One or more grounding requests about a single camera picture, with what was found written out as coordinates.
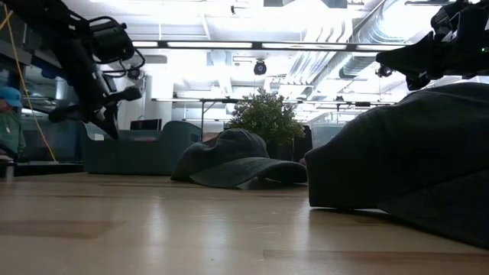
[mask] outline desk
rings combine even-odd
[[[307,189],[65,174],[0,187],[1,274],[489,274],[489,253]]]

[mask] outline green plant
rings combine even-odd
[[[285,103],[283,96],[258,89],[243,99],[235,106],[230,128],[248,130],[272,146],[288,145],[294,137],[304,137],[304,128],[295,119],[296,105]]]

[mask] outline person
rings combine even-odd
[[[21,116],[21,93],[12,87],[0,88],[0,155],[2,159],[18,159],[25,149]]]

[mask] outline dark gray fabric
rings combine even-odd
[[[487,185],[487,181],[468,184],[456,180],[489,170],[489,85],[440,86],[414,92],[396,105],[374,108],[348,123],[325,146],[309,152],[306,165],[311,206],[368,209],[385,202],[394,205],[402,199],[392,214],[406,211],[424,216],[434,206],[416,206],[418,197],[426,199],[423,190],[429,190],[432,197],[443,197],[448,193],[437,185],[453,183],[446,185],[452,186],[446,188],[452,188],[453,194],[461,193],[454,186],[470,189]],[[489,232],[487,223],[482,222],[487,215],[469,206],[487,201],[487,188],[480,188],[476,196],[467,190],[463,193],[457,203],[466,204],[466,208],[454,211],[440,204],[433,210],[440,226],[410,220],[461,241],[469,241],[475,231]],[[452,223],[462,221],[460,215],[473,219],[457,229],[465,237],[450,229]],[[489,234],[484,242],[489,244]]]
[[[210,141],[194,144],[180,158],[171,179],[232,188],[255,177],[283,183],[307,181],[303,165],[270,159],[263,139],[242,129],[223,131]]]

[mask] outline chair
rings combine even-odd
[[[201,129],[170,121],[162,131],[120,131],[117,141],[96,141],[104,134],[94,125],[79,123],[82,159],[87,173],[169,176],[183,152],[200,141]]]

